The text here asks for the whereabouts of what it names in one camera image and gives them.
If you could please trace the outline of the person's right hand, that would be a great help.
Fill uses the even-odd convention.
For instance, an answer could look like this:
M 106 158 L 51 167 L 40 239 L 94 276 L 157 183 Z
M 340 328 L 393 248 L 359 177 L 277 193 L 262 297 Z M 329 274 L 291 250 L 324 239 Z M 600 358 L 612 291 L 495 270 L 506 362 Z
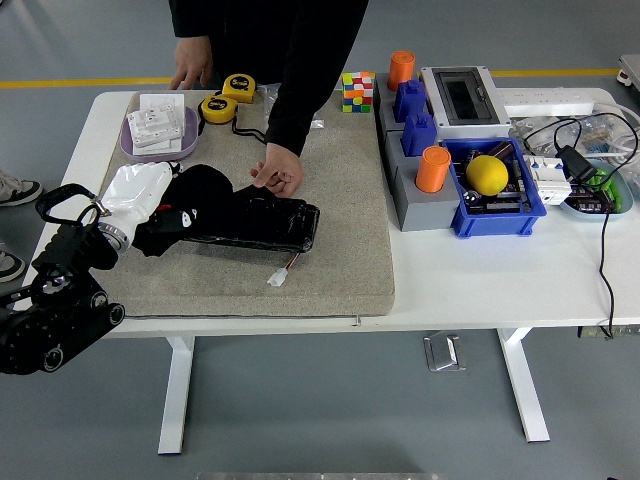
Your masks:
M 207 36 L 179 38 L 174 52 L 175 73 L 170 90 L 190 90 L 196 85 L 206 88 L 212 77 L 213 63 Z

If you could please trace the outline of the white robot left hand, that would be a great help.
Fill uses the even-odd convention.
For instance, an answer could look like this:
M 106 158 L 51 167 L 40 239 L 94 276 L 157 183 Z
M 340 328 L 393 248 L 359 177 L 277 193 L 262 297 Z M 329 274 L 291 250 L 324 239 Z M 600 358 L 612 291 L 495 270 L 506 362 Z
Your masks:
M 98 222 L 105 234 L 125 243 L 149 220 L 174 176 L 178 162 L 137 163 L 120 167 L 101 198 L 105 213 Z

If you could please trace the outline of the person's left hand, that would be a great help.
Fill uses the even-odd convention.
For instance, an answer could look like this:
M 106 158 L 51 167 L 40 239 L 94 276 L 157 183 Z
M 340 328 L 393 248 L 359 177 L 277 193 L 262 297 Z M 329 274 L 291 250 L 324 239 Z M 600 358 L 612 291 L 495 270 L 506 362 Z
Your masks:
M 266 188 L 279 198 L 291 198 L 304 179 L 300 158 L 273 143 L 266 144 L 265 160 L 258 162 L 250 175 L 255 187 Z

